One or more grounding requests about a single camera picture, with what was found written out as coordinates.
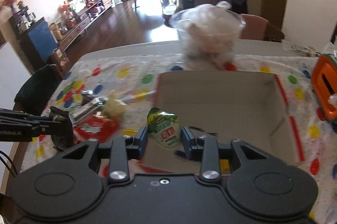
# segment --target red snack package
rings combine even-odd
[[[80,141],[97,138],[100,143],[104,143],[118,130],[119,124],[118,118],[111,119],[96,114],[74,129],[74,134]]]

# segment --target green dot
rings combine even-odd
[[[294,77],[294,76],[288,76],[288,79],[289,79],[290,83],[292,83],[292,84],[297,84],[297,79],[296,79],[296,77]]]
[[[72,88],[72,84],[70,84],[70,85],[68,85],[68,86],[66,86],[64,89],[63,89],[63,93],[67,93],[68,91],[70,91],[71,90],[71,88]]]
[[[149,84],[153,79],[153,75],[152,74],[147,74],[142,78],[142,83],[143,84]]]

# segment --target chair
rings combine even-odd
[[[248,14],[242,14],[242,17],[246,22],[246,26],[242,30],[241,39],[275,42],[281,42],[284,39],[284,33],[263,17]]]
[[[61,81],[55,64],[38,69],[16,94],[13,110],[39,116]]]

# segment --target wooden floor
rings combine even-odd
[[[124,45],[177,40],[175,29],[164,25],[159,0],[137,0],[136,11],[130,0],[107,10],[66,50],[73,65],[86,53]]]

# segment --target black chair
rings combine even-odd
[[[55,64],[38,69],[16,94],[13,109],[32,115],[41,115],[61,81],[62,76]]]

